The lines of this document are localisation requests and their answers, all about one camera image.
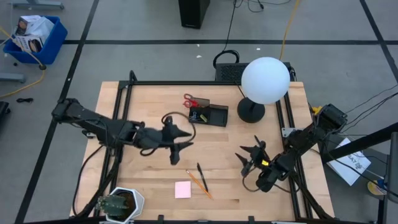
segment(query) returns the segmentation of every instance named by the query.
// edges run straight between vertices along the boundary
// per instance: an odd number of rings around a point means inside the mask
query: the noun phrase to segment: succulent plant
[[[96,208],[104,211],[105,214],[121,217],[129,208],[126,199],[118,195],[101,196],[98,198]]]

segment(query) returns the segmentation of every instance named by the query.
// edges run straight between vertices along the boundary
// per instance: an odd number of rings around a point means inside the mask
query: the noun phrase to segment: pink sticky note
[[[191,198],[191,182],[180,181],[175,183],[175,198]]]

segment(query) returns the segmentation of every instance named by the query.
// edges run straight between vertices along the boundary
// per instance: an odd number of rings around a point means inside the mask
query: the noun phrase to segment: white globe lamp
[[[264,104],[280,100],[287,93],[289,83],[289,71],[280,60],[262,57],[252,61],[242,74],[246,97],[239,102],[239,117],[247,123],[260,121],[266,112]]]

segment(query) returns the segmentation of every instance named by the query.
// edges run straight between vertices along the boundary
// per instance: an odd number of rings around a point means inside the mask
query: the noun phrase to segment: yellow cable
[[[1,26],[0,26],[0,31],[3,34],[5,34],[6,36],[8,36],[8,38],[10,38],[18,47],[20,47],[22,51],[24,51],[24,49],[21,47],[21,45],[19,45],[18,41],[16,41],[14,38],[12,38]],[[26,52],[26,53],[28,53],[32,58],[34,58],[39,63],[40,66],[43,66],[42,62],[40,62],[40,60],[37,59],[37,57],[35,57],[35,55],[32,55],[30,52]],[[13,94],[16,94],[16,93],[22,91],[22,90],[25,90],[26,88],[29,88],[29,87],[31,87],[33,85],[36,85],[36,84],[38,84],[39,82],[41,82],[44,79],[44,76],[45,76],[45,70],[43,70],[42,76],[36,82],[33,82],[33,83],[29,84],[29,85],[26,85],[26,86],[24,86],[24,87],[22,87],[22,88],[20,88],[20,89],[18,89],[16,91],[7,93],[5,95],[1,95],[0,98],[11,96]]]
[[[296,4],[294,5],[293,12],[290,15],[289,22],[287,23],[287,27],[286,27],[285,35],[284,35],[284,40],[282,41],[282,49],[280,50],[279,60],[282,60],[282,57],[284,56],[286,36],[287,36],[287,33],[289,32],[290,25],[292,24],[292,21],[293,21],[294,15],[296,14],[296,10],[297,10],[297,8],[299,6],[299,3],[300,3],[300,0],[296,0]]]

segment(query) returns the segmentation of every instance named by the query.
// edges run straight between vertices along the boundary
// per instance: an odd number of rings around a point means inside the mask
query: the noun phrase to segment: lamp base
[[[238,104],[238,115],[247,123],[256,123],[266,113],[266,107],[264,105],[255,103],[249,98],[243,98]]]

